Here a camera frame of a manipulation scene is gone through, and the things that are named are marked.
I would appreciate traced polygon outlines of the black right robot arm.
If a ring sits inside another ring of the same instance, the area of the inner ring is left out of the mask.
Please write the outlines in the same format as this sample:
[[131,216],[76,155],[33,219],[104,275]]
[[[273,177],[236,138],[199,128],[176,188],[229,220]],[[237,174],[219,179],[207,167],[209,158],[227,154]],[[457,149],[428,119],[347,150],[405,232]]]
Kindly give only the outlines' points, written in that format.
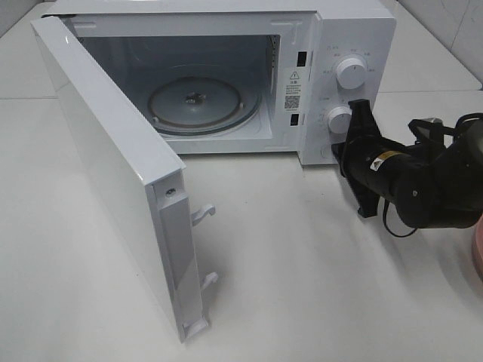
[[354,121],[332,152],[363,218],[393,204],[412,229],[465,229],[482,215],[482,114],[461,116],[454,127],[438,118],[414,119],[405,146],[383,137],[373,118]]

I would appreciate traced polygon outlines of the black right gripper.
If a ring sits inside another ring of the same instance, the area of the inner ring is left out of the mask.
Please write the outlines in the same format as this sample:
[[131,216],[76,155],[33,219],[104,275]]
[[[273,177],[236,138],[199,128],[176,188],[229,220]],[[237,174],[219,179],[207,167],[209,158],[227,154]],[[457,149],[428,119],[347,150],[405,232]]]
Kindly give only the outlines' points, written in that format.
[[377,215],[378,198],[440,198],[429,144],[405,146],[381,136],[370,101],[349,101],[346,143],[331,151],[363,218]]

